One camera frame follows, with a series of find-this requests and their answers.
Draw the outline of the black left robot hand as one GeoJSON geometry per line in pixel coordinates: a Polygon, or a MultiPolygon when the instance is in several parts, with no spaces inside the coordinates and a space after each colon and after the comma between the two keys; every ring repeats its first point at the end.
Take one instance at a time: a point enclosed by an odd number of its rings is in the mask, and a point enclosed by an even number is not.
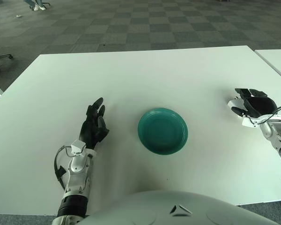
{"type": "Polygon", "coordinates": [[[105,113],[103,101],[101,97],[87,108],[86,119],[79,135],[79,140],[86,144],[87,149],[94,150],[97,143],[100,143],[109,133],[103,119],[105,113]]]}

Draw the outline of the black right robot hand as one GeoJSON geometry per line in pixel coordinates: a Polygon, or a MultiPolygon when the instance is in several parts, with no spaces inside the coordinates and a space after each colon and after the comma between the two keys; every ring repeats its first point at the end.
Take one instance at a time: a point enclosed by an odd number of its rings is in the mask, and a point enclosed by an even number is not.
{"type": "Polygon", "coordinates": [[[240,98],[230,101],[230,108],[236,115],[258,118],[263,115],[275,114],[276,103],[262,91],[256,89],[235,88],[240,98]]]}

